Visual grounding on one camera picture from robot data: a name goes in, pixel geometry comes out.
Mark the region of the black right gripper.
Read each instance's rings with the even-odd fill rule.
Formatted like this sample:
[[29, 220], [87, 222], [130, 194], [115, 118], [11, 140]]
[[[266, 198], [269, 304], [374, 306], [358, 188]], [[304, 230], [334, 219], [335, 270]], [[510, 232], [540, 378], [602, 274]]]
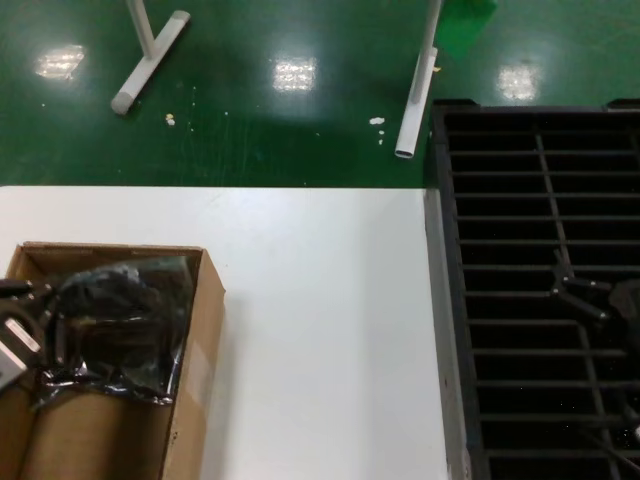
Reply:
[[576, 276], [560, 250], [554, 251], [554, 257], [554, 283], [550, 289], [552, 297], [589, 317], [596, 325], [604, 326], [613, 319], [613, 314], [610, 309], [599, 307], [594, 300], [610, 293], [609, 304], [626, 321], [630, 330], [639, 330], [638, 279], [625, 280], [612, 286], [608, 282]]

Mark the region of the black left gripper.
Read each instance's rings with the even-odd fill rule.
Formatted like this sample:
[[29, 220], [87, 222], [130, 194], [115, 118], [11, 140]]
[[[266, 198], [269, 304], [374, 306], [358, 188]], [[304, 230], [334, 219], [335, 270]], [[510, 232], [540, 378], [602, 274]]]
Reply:
[[29, 280], [2, 279], [1, 323], [29, 350], [42, 350], [45, 344], [45, 366], [58, 368], [66, 361], [66, 317], [59, 310], [57, 299], [49, 300], [42, 316], [37, 318], [17, 300], [35, 300], [50, 297], [54, 287], [49, 283]]

